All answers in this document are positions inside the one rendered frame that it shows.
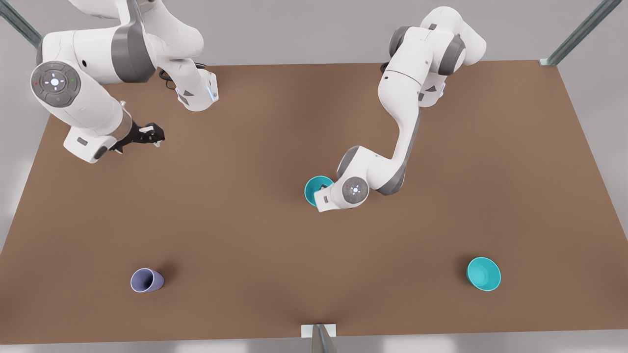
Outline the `teal bowl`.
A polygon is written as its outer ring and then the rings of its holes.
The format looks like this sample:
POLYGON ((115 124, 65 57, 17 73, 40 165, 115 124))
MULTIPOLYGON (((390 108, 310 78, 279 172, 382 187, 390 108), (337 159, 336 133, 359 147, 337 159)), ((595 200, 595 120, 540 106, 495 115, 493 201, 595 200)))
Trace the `teal bowl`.
POLYGON ((307 202, 312 206, 316 206, 314 193, 324 188, 330 187, 332 183, 332 179, 323 175, 314 176, 313 178, 309 179, 304 188, 304 195, 307 202))
POLYGON ((486 257, 476 257, 469 262, 466 276, 471 285, 481 291, 493 291, 501 284, 498 265, 486 257))

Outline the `lavender cup-shaped bowl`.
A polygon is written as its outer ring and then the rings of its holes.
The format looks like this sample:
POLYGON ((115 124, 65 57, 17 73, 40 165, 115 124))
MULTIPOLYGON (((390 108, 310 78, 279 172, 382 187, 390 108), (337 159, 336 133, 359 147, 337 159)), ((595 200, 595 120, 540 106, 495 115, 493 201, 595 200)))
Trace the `lavender cup-shaped bowl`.
POLYGON ((164 278, 157 271, 149 268, 136 270, 131 279, 130 286, 136 293, 148 293, 159 290, 164 285, 164 278))

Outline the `silver frame post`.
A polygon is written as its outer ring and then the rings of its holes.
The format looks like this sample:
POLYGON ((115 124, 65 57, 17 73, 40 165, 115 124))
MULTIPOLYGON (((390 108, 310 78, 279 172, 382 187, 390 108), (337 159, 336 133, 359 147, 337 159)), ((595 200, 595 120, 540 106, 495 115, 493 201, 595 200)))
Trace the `silver frame post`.
POLYGON ((556 67, 561 63, 623 0, 601 0, 587 18, 547 58, 541 58, 541 67, 556 67))
POLYGON ((7 0, 0 0, 0 17, 4 18, 21 36, 34 47, 41 43, 41 34, 14 9, 7 0))
POLYGON ((311 353, 338 353, 332 340, 336 336, 336 324, 301 325, 301 337, 312 339, 311 353))

